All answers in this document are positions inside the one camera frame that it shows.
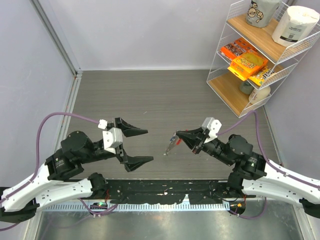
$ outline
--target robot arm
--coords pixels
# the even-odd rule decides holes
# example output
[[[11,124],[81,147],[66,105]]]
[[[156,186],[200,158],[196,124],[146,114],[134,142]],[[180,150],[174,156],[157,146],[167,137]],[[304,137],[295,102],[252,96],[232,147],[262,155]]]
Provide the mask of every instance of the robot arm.
[[[176,135],[194,154],[204,151],[228,166],[234,165],[227,182],[231,196],[269,197],[303,207],[307,214],[320,218],[320,190],[310,186],[320,184],[319,180],[285,169],[271,160],[269,164],[273,167],[270,166],[240,135],[232,134],[228,142],[223,143],[217,138],[220,127],[219,120],[208,117],[200,128],[177,131]]]
[[[148,130],[136,128],[121,118],[116,118],[111,123],[100,120],[98,127],[104,130],[103,139],[97,142],[92,142],[84,132],[70,133],[61,142],[61,148],[40,166],[36,178],[11,197],[6,198],[29,182],[31,176],[13,187],[0,187],[0,200],[4,199],[0,208],[0,221],[19,223],[59,202],[103,196],[107,185],[104,177],[98,173],[75,183],[57,186],[82,173],[82,164],[116,157],[124,164],[125,170],[131,172],[154,159],[152,156],[128,156],[123,148],[122,133],[126,137],[133,137],[146,134]]]

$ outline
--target cartoon print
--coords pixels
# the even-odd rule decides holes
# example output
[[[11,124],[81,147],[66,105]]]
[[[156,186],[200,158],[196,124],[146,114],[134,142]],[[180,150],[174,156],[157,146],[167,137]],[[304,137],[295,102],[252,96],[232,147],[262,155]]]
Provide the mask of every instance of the cartoon print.
[[[251,6],[249,8],[249,11],[248,11],[248,15],[250,18],[254,18],[255,16],[258,18],[255,22],[258,23],[261,19],[264,18],[264,14],[262,11],[259,11],[257,9],[258,7],[258,4],[254,1],[251,1]]]

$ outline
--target paper roll label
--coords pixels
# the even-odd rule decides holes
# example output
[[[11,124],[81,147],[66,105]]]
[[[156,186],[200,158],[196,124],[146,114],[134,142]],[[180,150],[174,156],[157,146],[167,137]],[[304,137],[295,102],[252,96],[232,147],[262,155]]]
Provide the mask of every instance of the paper roll label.
[[[291,43],[296,43],[306,28],[307,26],[305,25],[296,25],[291,23],[285,28],[280,38]]]

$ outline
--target shelf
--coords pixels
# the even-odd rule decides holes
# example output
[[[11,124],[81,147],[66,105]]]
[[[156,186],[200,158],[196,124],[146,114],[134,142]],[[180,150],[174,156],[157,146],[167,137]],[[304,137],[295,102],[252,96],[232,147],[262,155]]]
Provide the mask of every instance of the shelf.
[[[242,111],[249,103],[249,95],[240,91],[239,86],[243,81],[227,72],[210,81],[208,84],[220,98],[240,117]]]
[[[227,58],[226,56],[224,56],[219,50],[216,52],[225,62],[227,62],[229,65],[231,63],[230,59]],[[274,64],[271,62],[271,61],[268,61],[267,63],[267,66],[272,69],[274,67]],[[255,84],[252,80],[250,79],[247,79],[247,81],[255,88],[255,89],[263,89],[267,86],[269,86],[271,83],[275,83],[277,81],[279,81],[280,79],[286,77],[290,71],[289,71],[289,68],[286,68],[288,69],[288,71],[282,71],[284,69],[283,66],[281,66],[280,64],[276,65],[275,68],[274,68],[274,71],[275,73],[271,76],[269,76],[265,81],[264,81],[264,84],[261,85],[261,86],[258,86],[257,84]]]
[[[286,49],[286,47],[275,43],[271,37],[278,25],[277,20],[272,18],[268,26],[259,28],[249,25],[246,22],[246,15],[247,13],[230,18],[227,20],[227,23],[265,54],[273,63],[276,63]]]

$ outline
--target white wall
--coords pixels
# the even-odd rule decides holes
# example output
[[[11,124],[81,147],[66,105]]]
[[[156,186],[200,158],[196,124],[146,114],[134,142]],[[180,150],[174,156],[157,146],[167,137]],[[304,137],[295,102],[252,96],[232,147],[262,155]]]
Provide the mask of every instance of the white wall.
[[[50,0],[82,70],[208,69],[237,0]]]
[[[38,126],[64,109],[72,74],[30,1],[0,1],[0,23],[0,186],[6,187],[34,172]],[[43,130],[42,163],[53,153],[59,122]],[[20,240],[25,228],[24,222],[0,232],[0,239]]]
[[[298,0],[296,5],[320,13],[319,0]],[[320,40],[266,104],[284,166],[315,179],[320,179],[319,56]],[[310,221],[320,239],[320,219]]]

